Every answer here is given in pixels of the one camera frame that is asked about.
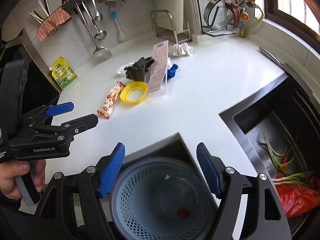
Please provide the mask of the person's left hand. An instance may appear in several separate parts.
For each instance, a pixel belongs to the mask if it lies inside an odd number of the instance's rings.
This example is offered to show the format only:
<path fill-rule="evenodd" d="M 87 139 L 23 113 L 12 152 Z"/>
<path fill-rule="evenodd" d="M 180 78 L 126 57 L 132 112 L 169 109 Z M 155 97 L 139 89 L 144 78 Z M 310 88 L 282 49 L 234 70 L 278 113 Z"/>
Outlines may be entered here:
<path fill-rule="evenodd" d="M 31 175 L 32 184 L 37 192 L 41 192 L 45 185 L 46 161 L 19 161 L 13 159 L 1 163 L 1 192 L 12 199 L 22 198 L 20 183 L 25 175 Z"/>

